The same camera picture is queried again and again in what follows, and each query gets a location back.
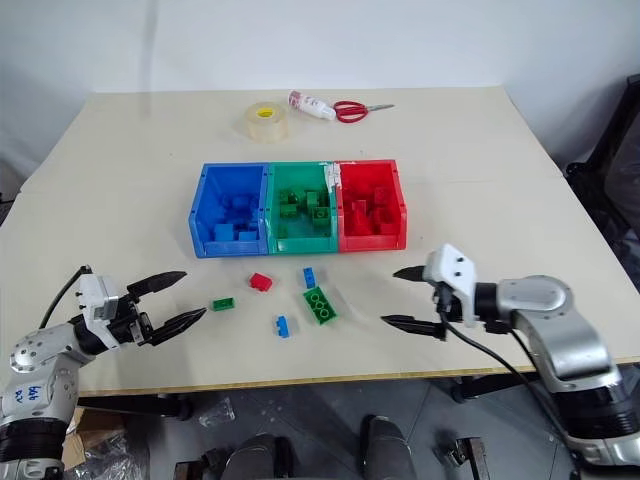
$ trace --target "blue 1x2 lego brick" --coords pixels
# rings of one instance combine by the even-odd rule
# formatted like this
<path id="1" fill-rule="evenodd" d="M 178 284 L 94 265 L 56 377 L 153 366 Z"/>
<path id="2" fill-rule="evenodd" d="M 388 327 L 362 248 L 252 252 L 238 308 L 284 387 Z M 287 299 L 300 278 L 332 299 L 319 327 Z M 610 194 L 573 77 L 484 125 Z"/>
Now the blue 1x2 lego brick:
<path id="1" fill-rule="evenodd" d="M 289 338 L 289 325 L 287 325 L 287 317 L 280 315 L 276 321 L 276 327 L 278 328 L 278 335 L 282 338 Z"/>
<path id="2" fill-rule="evenodd" d="M 313 274 L 313 268 L 306 267 L 306 268 L 302 269 L 302 272 L 304 273 L 304 281 L 307 284 L 307 288 L 315 287 L 316 286 L 316 277 Z"/>

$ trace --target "wooden tabletop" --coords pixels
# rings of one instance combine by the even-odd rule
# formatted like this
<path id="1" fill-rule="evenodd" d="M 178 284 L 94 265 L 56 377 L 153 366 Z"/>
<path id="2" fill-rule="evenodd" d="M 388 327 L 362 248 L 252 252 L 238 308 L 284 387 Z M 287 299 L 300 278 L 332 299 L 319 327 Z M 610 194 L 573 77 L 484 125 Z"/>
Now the wooden tabletop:
<path id="1" fill-rule="evenodd" d="M 236 308 L 209 311 L 159 347 L 99 356 L 81 371 L 85 395 L 501 371 L 456 338 L 409 335 L 379 320 L 436 320 L 431 288 L 391 274 L 449 242 L 476 262 L 480 281 L 564 280 L 612 355 L 640 359 L 640 296 L 501 88 L 309 93 L 396 107 L 353 125 L 289 112 L 289 137 L 263 145 L 247 138 L 242 115 L 257 101 L 283 103 L 284 91 L 92 95 L 0 228 L 2 357 L 88 263 L 123 291 L 154 273 L 188 272 L 143 298 L 156 326 L 215 298 L 233 296 Z M 397 161 L 405 251 L 196 259 L 187 215 L 203 163 L 374 158 Z M 303 303 L 305 266 L 338 311 L 329 324 L 317 325 Z M 252 290 L 253 272 L 274 287 Z M 50 324 L 76 315 L 75 303 L 65 298 Z M 273 327 L 283 314 L 293 330 L 286 340 Z M 508 336 L 465 333 L 528 365 Z M 0 372 L 6 382 L 7 362 Z"/>

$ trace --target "green lego brick in green bin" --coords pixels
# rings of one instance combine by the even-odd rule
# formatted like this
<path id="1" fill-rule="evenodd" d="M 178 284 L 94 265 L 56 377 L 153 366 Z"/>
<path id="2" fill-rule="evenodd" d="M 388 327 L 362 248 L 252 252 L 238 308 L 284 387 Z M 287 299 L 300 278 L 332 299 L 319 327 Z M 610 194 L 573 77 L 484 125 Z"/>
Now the green lego brick in green bin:
<path id="1" fill-rule="evenodd" d="M 327 186 L 325 176 L 325 168 L 329 165 L 330 162 L 276 162 L 269 165 L 265 219 L 270 254 L 338 251 L 335 188 L 334 185 Z M 308 208 L 309 193 L 315 194 L 311 195 L 311 209 Z M 288 199 L 286 204 L 283 203 L 285 195 Z M 292 203 L 297 207 L 298 215 L 295 217 L 288 216 L 287 210 Z M 314 217 L 313 212 L 318 208 L 323 209 L 322 213 L 320 217 Z"/>
<path id="2" fill-rule="evenodd" d="M 318 320 L 318 323 L 322 325 L 323 323 L 328 322 L 332 318 L 338 316 L 335 312 L 327 297 L 325 297 L 320 287 L 312 288 L 311 290 L 307 290 L 302 294 L 304 299 L 307 301 L 307 305 L 311 308 L 313 315 Z"/>
<path id="3" fill-rule="evenodd" d="M 213 303 L 211 304 L 211 309 L 214 312 L 219 312 L 221 310 L 229 310 L 230 308 L 233 308 L 233 307 L 235 307 L 235 302 L 233 301 L 233 297 L 214 300 Z"/>

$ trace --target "plastic bag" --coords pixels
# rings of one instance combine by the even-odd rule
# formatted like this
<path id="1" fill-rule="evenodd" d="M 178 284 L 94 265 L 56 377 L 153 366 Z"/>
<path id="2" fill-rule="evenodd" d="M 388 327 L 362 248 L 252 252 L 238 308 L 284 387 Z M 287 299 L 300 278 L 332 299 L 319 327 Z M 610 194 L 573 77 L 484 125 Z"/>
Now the plastic bag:
<path id="1" fill-rule="evenodd" d="M 64 472 L 65 480 L 149 480 L 149 449 L 120 433 L 85 452 L 86 461 Z"/>
<path id="2" fill-rule="evenodd" d="M 236 418 L 236 414 L 231 407 L 231 400 L 225 397 L 216 403 L 212 408 L 198 417 L 198 422 L 203 427 L 215 427 L 221 423 L 231 422 Z"/>

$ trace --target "glue bottle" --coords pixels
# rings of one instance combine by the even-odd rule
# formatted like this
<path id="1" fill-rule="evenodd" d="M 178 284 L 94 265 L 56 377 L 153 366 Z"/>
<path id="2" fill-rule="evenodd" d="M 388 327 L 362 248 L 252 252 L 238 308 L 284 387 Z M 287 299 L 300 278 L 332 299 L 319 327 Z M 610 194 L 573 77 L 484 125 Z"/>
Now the glue bottle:
<path id="1" fill-rule="evenodd" d="M 327 120 L 334 120 L 336 118 L 336 111 L 322 100 L 305 95 L 296 90 L 291 90 L 289 94 L 289 105 L 314 117 L 326 118 Z"/>

